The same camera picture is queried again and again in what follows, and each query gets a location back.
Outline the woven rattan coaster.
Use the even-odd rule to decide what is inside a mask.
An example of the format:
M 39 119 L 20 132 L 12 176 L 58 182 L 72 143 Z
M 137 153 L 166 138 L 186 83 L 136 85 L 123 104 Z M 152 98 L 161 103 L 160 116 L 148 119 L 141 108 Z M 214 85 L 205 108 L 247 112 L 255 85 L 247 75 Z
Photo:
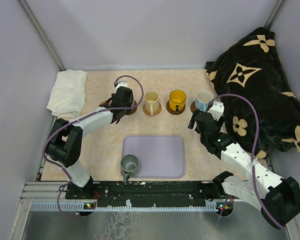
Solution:
M 162 111 L 162 105 L 160 103 L 158 105 L 153 103 L 144 103 L 142 106 L 142 110 L 147 116 L 153 117 L 157 116 Z
M 112 100 L 109 101 L 103 101 L 99 104 L 100 107 L 102 107 L 103 105 L 105 106 L 110 106 L 112 104 Z

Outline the white mug blue handle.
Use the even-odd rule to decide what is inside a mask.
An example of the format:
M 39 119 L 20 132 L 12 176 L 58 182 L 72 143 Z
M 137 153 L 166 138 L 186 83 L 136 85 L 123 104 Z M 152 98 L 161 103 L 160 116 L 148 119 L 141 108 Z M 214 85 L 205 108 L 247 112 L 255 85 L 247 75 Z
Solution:
M 209 102 L 213 99 L 213 95 L 211 92 L 207 90 L 201 90 L 197 93 L 196 99 L 195 99 L 195 108 L 206 112 L 209 107 Z

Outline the dark wooden coaster back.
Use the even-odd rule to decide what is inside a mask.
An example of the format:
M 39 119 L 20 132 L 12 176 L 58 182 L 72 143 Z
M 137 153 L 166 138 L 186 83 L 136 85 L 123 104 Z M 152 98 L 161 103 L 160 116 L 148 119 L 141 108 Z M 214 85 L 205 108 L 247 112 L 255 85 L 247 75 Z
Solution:
M 190 106 L 190 110 L 191 110 L 191 112 L 192 113 L 194 113 L 195 112 L 195 110 L 196 110 L 196 105 L 195 105 L 195 101 L 193 101 L 192 103 L 191 103 L 191 106 Z

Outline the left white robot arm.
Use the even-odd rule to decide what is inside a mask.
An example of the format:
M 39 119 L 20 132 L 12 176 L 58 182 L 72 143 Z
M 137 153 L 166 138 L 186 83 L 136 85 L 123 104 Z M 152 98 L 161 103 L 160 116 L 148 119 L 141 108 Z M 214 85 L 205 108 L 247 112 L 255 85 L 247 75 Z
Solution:
M 50 132 L 43 155 L 50 157 L 67 174 L 70 182 L 76 186 L 76 192 L 87 199 L 93 195 L 92 178 L 84 169 L 79 158 L 83 138 L 104 126 L 118 123 L 130 113 L 135 104 L 133 91 L 120 86 L 105 103 L 94 112 L 77 120 L 58 119 Z

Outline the cream yellow mug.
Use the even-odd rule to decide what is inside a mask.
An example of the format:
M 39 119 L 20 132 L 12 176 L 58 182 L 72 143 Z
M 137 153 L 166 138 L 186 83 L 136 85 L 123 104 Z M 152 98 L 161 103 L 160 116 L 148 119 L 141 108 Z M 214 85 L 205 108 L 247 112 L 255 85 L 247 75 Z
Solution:
M 145 110 L 149 113 L 150 116 L 154 116 L 155 113 L 159 110 L 159 106 L 160 106 L 159 99 L 160 99 L 159 94 L 154 90 L 150 90 L 145 93 L 144 106 L 145 106 Z

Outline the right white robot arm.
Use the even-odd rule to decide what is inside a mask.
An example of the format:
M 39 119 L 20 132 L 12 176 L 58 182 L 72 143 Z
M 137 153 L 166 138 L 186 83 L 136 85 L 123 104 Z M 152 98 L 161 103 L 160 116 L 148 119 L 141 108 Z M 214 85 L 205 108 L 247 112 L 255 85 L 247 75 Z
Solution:
M 236 197 L 259 210 L 264 219 L 280 229 L 300 213 L 300 186 L 292 177 L 264 167 L 227 133 L 209 112 L 196 109 L 188 125 L 200 135 L 201 144 L 222 162 L 234 167 L 245 180 L 224 171 L 213 179 L 213 192 L 219 198 Z

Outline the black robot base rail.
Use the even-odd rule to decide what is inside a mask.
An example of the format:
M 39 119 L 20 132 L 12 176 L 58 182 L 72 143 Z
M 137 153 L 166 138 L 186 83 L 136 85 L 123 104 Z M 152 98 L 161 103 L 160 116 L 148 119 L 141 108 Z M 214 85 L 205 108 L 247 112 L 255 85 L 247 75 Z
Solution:
M 73 183 L 59 187 L 67 200 L 91 200 L 86 209 L 109 207 L 190 208 L 226 198 L 211 181 L 99 181 L 80 188 Z

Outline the amber yellow glass mug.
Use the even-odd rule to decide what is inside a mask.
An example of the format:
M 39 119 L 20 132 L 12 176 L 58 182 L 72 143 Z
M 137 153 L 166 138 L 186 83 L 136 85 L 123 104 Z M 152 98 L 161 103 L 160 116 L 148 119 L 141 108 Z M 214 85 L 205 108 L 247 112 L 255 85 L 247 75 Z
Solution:
M 187 99 L 187 96 L 186 96 L 185 92 L 183 92 L 182 90 L 178 90 L 178 89 L 173 90 L 169 94 L 170 109 L 174 112 L 180 112 L 185 106 L 186 99 Z

